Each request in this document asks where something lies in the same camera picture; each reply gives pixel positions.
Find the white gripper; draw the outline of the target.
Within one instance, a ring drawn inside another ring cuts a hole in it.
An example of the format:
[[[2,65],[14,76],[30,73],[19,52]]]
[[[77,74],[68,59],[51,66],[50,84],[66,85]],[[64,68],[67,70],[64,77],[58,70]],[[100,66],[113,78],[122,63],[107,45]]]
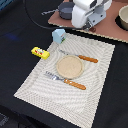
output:
[[[73,0],[71,23],[88,31],[106,17],[112,0]]]

